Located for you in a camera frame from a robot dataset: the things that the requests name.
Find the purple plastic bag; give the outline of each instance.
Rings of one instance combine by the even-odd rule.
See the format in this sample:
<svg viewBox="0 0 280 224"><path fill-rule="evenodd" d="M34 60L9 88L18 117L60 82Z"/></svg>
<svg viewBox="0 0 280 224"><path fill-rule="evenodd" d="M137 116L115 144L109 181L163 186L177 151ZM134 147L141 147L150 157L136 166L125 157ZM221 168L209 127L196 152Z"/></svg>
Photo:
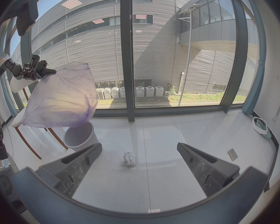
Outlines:
<svg viewBox="0 0 280 224"><path fill-rule="evenodd" d="M96 85L87 63L59 67L37 84L28 101L23 125L37 128L78 127L96 110Z"/></svg>

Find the street light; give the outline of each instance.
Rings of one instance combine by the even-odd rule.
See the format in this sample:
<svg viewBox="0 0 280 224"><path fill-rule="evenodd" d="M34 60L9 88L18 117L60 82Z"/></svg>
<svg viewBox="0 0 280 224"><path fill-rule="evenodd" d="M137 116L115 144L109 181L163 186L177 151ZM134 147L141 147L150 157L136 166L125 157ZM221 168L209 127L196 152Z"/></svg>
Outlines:
<svg viewBox="0 0 280 224"><path fill-rule="evenodd" d="M187 8L187 9L185 9L182 12L179 13L179 15L180 15L182 13L190 12L189 17L175 18L175 20L183 20L183 21L186 21L186 22L190 23L190 38L189 38L189 51L188 51L187 68L186 68L186 72L185 72L185 75L184 75L184 82L182 84L182 90L181 90L181 94L180 94L180 97L179 97L178 106L180 106L180 103L182 101L182 95L184 93L184 86L186 84L186 79L187 79L187 74L188 74L188 69L189 69L189 63L190 63L191 43L192 43L192 12L193 12L193 10L197 9L199 5L201 5L201 3L195 3L192 6L190 6L189 8Z"/></svg>

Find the white chair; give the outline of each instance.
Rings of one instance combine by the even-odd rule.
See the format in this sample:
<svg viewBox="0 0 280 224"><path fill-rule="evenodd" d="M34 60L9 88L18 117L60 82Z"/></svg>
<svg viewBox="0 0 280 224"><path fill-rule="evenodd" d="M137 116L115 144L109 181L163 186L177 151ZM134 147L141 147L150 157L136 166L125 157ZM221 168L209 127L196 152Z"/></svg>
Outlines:
<svg viewBox="0 0 280 224"><path fill-rule="evenodd" d="M21 132L19 131L19 126L22 124L23 121L23 117L24 117L24 113L25 113L26 107L24 109L21 110L20 113L18 113L16 115L16 117L14 118L13 122L12 122L12 127L15 128L15 130L17 131L17 133L19 134L19 136L21 137L21 139L23 140L23 142L27 145L27 147L35 154L35 156L37 156L39 159L41 159L41 157L37 154L37 152L35 152L35 150L28 144L28 142L26 141L26 139L23 137L23 135L21 134ZM45 131L50 131L50 133L54 136L54 138L65 148L67 149L67 146L64 145L64 143L62 142L62 140L56 135L56 133L53 131L52 128L45 128Z"/></svg>

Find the building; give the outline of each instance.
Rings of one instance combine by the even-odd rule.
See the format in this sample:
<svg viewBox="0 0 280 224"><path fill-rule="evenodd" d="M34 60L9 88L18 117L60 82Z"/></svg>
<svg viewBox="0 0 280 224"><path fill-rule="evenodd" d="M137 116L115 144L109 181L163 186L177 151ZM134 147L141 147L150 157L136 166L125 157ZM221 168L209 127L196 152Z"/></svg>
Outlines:
<svg viewBox="0 0 280 224"><path fill-rule="evenodd" d="M193 11L192 50L184 91L217 93L226 89L236 40L231 0L133 0L135 87L162 86L167 90L171 84L180 91L187 64L189 23L176 18L187 17L187 13L179 13L194 3L200 5ZM250 34L255 34L248 16L247 23ZM257 40L255 35L249 37L251 49L239 90L242 94L247 94L252 84ZM32 27L31 47L48 62L48 68L87 62L97 88L124 86L120 0L61 1ZM13 56L19 61L19 46Z"/></svg>

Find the white tile floor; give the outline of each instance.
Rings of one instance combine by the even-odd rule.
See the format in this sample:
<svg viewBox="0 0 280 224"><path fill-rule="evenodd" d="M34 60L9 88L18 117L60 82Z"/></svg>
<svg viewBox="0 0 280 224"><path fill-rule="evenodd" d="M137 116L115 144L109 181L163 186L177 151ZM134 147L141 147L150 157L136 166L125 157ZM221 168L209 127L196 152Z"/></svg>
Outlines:
<svg viewBox="0 0 280 224"><path fill-rule="evenodd" d="M93 118L103 151L93 163L73 198L103 209L147 213L149 209L171 210L193 204L206 196L176 150L178 142L189 144L232 162L227 151L234 148L240 173L254 166L268 173L275 146L256 133L251 117L242 110L192 115L127 118ZM62 158L65 150L44 129L20 126L39 160L23 143L11 122L4 127L4 143L19 167L37 170ZM62 139L65 128L54 129ZM133 151L137 164L127 167L123 154Z"/></svg>

